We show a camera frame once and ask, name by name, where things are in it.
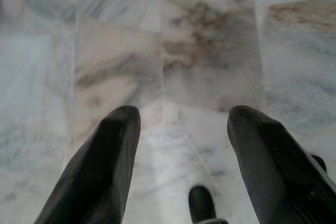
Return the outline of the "black robot right foot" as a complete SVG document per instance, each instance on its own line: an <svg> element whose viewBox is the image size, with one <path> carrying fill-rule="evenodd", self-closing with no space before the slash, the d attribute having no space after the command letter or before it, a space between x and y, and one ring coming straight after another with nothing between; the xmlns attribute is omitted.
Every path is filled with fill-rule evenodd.
<svg viewBox="0 0 336 224"><path fill-rule="evenodd" d="M311 155L311 163L312 166L320 173L320 174L327 174L327 166L324 160L316 155Z"/></svg>

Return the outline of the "black robot foot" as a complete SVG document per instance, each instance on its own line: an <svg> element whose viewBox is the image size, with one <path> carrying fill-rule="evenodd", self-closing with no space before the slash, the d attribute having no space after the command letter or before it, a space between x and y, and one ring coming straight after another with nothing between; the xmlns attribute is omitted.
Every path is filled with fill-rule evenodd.
<svg viewBox="0 0 336 224"><path fill-rule="evenodd" d="M311 163L312 166L320 173L320 174L327 174L327 166L324 160L316 155L311 155Z"/></svg>
<svg viewBox="0 0 336 224"><path fill-rule="evenodd" d="M188 206L193 224L217 219L211 193L202 185L196 185L190 189Z"/></svg>

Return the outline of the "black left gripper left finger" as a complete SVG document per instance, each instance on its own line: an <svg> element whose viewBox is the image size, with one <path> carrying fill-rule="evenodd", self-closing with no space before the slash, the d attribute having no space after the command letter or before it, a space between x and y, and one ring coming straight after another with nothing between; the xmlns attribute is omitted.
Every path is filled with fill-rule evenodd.
<svg viewBox="0 0 336 224"><path fill-rule="evenodd" d="M34 224L122 224L140 131L135 106L103 118L69 160Z"/></svg>

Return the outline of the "black robot left foot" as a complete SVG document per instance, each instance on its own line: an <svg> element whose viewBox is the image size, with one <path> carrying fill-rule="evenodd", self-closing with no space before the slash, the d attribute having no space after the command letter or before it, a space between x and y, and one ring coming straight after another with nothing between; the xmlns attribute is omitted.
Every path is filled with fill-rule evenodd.
<svg viewBox="0 0 336 224"><path fill-rule="evenodd" d="M202 185L196 185L190 189L188 206L193 224L217 219L211 193Z"/></svg>

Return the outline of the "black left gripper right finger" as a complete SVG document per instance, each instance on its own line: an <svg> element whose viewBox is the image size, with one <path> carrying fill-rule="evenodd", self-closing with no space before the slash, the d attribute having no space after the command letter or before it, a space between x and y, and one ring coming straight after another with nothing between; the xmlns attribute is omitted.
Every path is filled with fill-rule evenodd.
<svg viewBox="0 0 336 224"><path fill-rule="evenodd" d="M336 224L336 184L280 122L238 105L227 133L260 224Z"/></svg>

